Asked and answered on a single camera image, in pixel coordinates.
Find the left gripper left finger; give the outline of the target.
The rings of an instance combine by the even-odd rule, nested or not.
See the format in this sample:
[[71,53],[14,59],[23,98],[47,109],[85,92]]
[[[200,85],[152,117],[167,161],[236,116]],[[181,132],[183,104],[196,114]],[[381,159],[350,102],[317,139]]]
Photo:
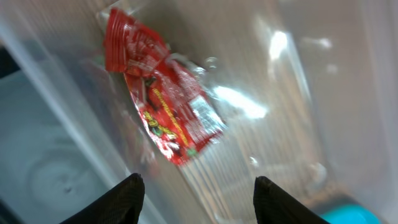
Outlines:
[[144,196],[144,180],[133,173],[61,224],[137,224]]

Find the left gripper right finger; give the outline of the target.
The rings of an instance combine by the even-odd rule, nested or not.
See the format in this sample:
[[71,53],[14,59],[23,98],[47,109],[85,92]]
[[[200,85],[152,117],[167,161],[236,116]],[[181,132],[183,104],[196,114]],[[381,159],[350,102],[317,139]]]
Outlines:
[[265,176],[256,177],[253,195],[258,224],[327,224]]

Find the red snack wrapper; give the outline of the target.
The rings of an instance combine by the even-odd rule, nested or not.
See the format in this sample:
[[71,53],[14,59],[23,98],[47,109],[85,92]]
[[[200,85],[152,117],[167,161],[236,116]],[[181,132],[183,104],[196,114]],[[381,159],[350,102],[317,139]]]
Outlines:
[[156,31],[116,7],[106,23],[105,68],[121,73],[152,141],[182,165],[220,137],[226,125],[203,86],[206,70],[170,52]]

